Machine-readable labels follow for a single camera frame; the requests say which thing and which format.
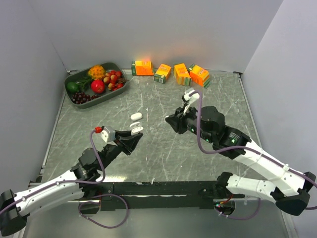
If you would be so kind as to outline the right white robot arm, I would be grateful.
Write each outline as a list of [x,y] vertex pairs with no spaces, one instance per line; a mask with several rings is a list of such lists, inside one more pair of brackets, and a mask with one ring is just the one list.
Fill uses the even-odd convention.
[[310,172],[295,171],[263,151],[240,130],[227,126],[225,116],[213,106],[188,111],[177,108],[165,121],[178,134],[189,131],[212,144],[215,152],[244,164],[264,177],[263,180],[244,178],[223,172],[216,181],[221,197],[234,194],[254,196],[274,203],[280,210],[298,216],[308,208],[309,191],[316,176]]

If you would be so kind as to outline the white oval earbud case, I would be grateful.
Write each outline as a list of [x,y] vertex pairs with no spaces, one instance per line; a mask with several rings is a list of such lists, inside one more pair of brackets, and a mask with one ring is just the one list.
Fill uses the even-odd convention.
[[134,114],[132,114],[132,115],[130,116],[130,119],[131,119],[132,121],[137,121],[137,120],[140,120],[140,119],[142,119],[142,118],[143,118],[143,115],[142,115],[142,113],[140,113],[140,112],[134,113]]

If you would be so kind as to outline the white square charging case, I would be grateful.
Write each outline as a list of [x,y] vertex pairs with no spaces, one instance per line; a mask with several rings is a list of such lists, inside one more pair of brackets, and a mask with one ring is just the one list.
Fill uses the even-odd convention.
[[144,130],[141,122],[139,122],[139,121],[130,124],[129,128],[131,130],[131,135],[138,134]]

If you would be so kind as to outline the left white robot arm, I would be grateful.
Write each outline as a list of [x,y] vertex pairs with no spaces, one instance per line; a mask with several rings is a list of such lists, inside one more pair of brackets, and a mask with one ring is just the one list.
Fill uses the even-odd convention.
[[106,167],[120,153],[130,155],[143,133],[118,131],[112,127],[97,126],[89,137],[100,134],[106,143],[98,151],[91,140],[78,163],[58,177],[39,186],[14,193],[11,189],[0,196],[0,233],[10,236],[27,225],[27,219],[38,212],[46,211],[71,200],[93,199],[98,187],[106,178]]

